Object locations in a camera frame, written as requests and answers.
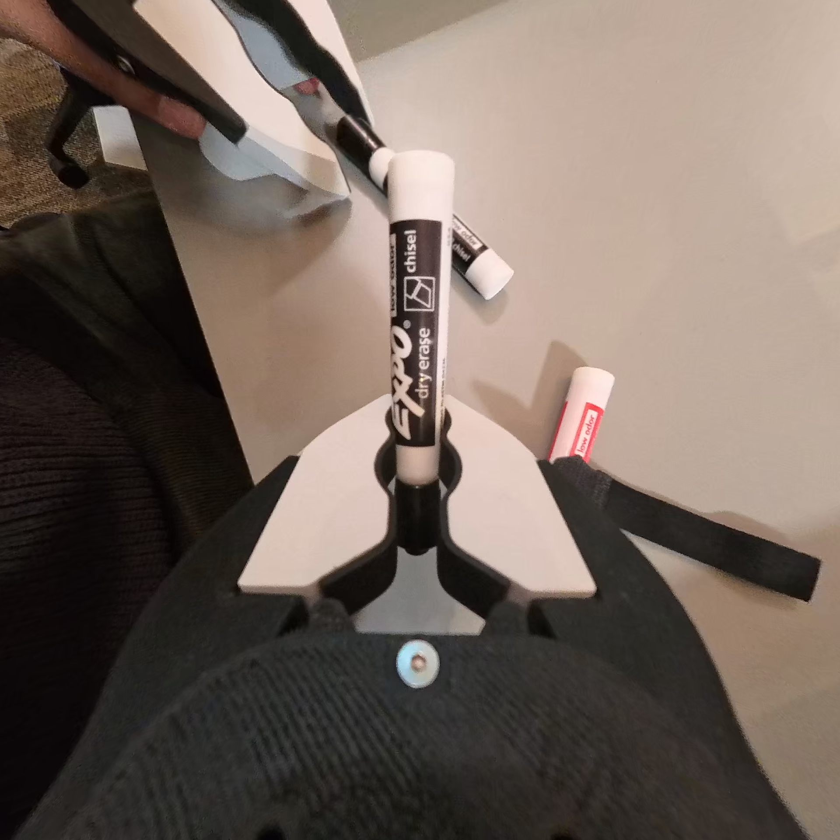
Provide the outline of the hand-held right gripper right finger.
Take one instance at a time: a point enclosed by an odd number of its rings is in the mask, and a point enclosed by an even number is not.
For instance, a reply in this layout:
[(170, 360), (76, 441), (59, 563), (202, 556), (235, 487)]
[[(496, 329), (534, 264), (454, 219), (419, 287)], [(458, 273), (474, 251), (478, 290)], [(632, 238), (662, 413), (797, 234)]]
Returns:
[(466, 609), (588, 599), (592, 577), (543, 465), (506, 429), (448, 395), (441, 437), (438, 580)]

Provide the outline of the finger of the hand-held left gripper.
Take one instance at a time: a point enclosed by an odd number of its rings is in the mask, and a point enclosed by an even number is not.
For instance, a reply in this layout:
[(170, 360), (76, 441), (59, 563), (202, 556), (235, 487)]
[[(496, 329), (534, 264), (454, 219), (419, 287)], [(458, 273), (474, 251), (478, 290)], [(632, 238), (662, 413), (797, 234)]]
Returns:
[(346, 200), (350, 186), (333, 149), (254, 65), (230, 13), (216, 2), (138, 2), (134, 9), (245, 123), (239, 140), (208, 124), (199, 146), (235, 182), (261, 178), (302, 190), (297, 214)]
[(370, 103), (329, 2), (233, 1), (226, 16), (277, 90), (314, 78), (343, 112), (369, 122)]

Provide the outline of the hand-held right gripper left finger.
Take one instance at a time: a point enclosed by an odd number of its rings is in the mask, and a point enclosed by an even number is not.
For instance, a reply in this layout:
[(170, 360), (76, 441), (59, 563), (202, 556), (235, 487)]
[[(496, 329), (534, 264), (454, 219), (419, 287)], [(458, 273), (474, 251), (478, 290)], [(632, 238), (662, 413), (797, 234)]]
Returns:
[(373, 601), (397, 566), (396, 452), (383, 395), (314, 438), (293, 461), (238, 578), (245, 594)]

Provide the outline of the red dry erase marker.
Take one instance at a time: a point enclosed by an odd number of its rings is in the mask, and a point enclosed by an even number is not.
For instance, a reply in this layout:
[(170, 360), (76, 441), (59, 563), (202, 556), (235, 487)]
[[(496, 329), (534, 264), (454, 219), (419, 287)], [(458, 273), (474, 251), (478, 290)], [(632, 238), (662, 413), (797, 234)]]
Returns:
[(614, 383), (614, 374), (603, 369), (574, 370), (549, 450), (550, 463), (567, 457), (590, 461)]

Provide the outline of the black dry erase marker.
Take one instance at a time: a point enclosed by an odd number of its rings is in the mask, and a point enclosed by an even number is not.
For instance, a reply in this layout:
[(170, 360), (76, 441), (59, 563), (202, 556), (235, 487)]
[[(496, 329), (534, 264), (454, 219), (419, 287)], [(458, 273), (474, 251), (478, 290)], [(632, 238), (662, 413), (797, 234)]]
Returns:
[[(395, 152), (372, 126), (346, 114), (337, 123), (335, 140), (344, 155), (382, 194), (387, 194), (387, 173)], [(452, 228), (453, 268), (485, 300), (494, 298), (513, 277), (513, 268), (456, 214)]]
[(430, 150), (398, 153), (386, 187), (397, 532), (421, 555), (438, 539), (455, 164)]

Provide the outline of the grey desk with wooden edge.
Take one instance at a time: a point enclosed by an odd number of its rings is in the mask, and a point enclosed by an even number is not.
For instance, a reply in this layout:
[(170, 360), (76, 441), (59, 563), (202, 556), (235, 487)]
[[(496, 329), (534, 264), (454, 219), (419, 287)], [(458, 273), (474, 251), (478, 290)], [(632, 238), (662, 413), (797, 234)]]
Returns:
[(709, 647), (766, 774), (838, 838), (838, 4), (363, 3), (381, 137), (457, 166), (515, 275), (459, 278), (448, 390), (531, 451), (578, 364), (616, 376), (593, 461), (823, 559), (811, 603), (623, 538)]

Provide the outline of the person's left hand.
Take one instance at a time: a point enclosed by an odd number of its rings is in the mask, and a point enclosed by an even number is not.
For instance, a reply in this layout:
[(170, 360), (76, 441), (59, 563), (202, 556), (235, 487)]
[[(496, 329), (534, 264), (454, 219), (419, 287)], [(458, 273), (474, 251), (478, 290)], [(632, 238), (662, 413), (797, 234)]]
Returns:
[(39, 50), (118, 105), (190, 140), (206, 122), (190, 106), (146, 87), (108, 63), (75, 35), (45, 1), (2, 1), (2, 36)]

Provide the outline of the person's black clothing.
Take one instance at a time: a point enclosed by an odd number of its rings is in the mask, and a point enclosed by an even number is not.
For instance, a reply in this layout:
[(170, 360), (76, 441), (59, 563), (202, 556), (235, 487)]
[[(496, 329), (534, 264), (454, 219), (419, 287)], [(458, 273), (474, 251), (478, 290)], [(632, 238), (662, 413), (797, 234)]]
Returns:
[(9, 838), (146, 603), (253, 481), (152, 192), (18, 221), (1, 258)]

